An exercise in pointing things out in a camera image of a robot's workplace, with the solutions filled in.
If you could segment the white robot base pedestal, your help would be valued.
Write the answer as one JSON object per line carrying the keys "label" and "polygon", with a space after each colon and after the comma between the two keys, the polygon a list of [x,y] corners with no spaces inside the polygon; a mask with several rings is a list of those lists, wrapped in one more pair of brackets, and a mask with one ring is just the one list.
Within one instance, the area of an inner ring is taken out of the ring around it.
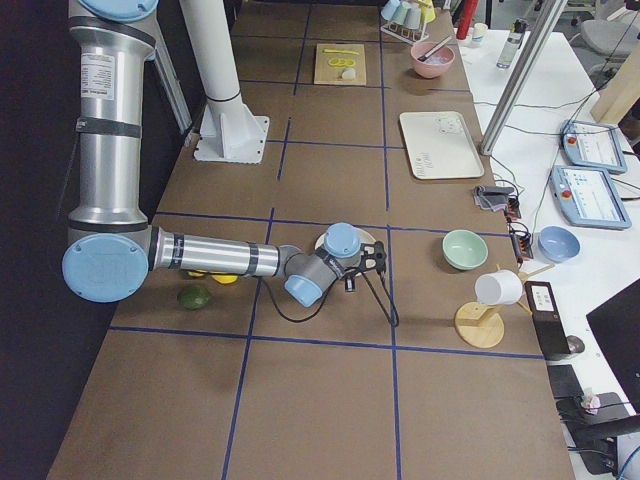
{"label": "white robot base pedestal", "polygon": [[270,120],[244,103],[221,1],[182,1],[185,25],[207,104],[194,157],[198,161],[258,164]]}

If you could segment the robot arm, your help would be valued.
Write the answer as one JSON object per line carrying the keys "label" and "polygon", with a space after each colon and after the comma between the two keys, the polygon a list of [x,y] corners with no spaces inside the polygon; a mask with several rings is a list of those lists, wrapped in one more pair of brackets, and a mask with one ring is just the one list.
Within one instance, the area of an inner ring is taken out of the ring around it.
{"label": "robot arm", "polygon": [[[150,226],[139,208],[144,64],[172,72],[156,20],[159,1],[69,1],[69,31],[81,47],[81,113],[76,123],[80,201],[69,214],[62,272],[70,290],[94,302],[133,294],[148,272],[181,269],[209,274],[280,277],[309,307],[343,278],[375,269],[382,242],[363,243],[347,223],[328,227],[319,247],[256,244],[170,233]],[[180,1],[207,95],[205,161],[259,163],[269,118],[242,100],[223,1]]]}

